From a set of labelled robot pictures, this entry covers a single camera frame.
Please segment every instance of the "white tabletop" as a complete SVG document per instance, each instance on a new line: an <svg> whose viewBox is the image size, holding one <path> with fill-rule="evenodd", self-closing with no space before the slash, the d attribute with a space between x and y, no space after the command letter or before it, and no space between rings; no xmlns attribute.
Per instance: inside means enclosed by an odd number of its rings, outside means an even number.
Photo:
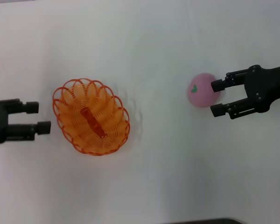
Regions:
<svg viewBox="0 0 280 224"><path fill-rule="evenodd" d="M280 224L280 100L236 120L191 106L192 77L280 66L280 0L37 0L0 4L0 99L39 101L35 142L0 145L0 224ZM123 99L128 142L78 153L55 88L98 79ZM226 90L220 103L245 98Z"/></svg>

